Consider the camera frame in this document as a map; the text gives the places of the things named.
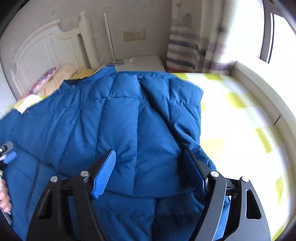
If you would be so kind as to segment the person's left hand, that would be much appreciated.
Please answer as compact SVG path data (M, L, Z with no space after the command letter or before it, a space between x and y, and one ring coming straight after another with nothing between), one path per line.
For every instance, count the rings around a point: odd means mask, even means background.
M12 204L11 204L10 196L8 194L6 182L3 179L1 179L0 201L1 201L1 209L5 213L10 214L12 209Z

